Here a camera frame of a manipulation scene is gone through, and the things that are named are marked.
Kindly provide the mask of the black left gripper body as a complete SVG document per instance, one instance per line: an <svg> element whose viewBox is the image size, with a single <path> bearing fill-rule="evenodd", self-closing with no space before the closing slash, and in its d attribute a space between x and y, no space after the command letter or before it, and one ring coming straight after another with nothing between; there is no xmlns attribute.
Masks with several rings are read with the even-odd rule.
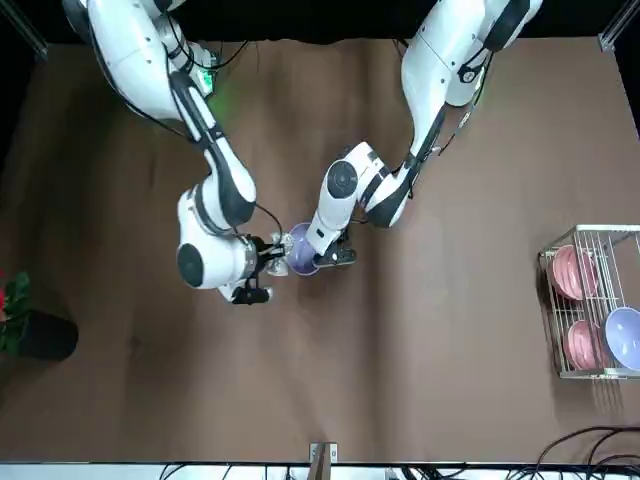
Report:
<svg viewBox="0 0 640 480"><path fill-rule="evenodd" d="M317 255L317 267L328 268L353 264L357 258L356 250L352 247L349 234L344 230L332 242L324 254Z"/></svg>

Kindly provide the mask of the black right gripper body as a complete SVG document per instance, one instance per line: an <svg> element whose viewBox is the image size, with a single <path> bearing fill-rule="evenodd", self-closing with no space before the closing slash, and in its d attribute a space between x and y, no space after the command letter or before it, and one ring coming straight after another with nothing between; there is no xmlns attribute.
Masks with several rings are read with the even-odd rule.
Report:
<svg viewBox="0 0 640 480"><path fill-rule="evenodd" d="M267 243L261 237L254 235L251 236L251 243L255 247L256 253L256 265L253 271L253 276L258 276L265 269L266 264L271 260L273 244Z"/></svg>

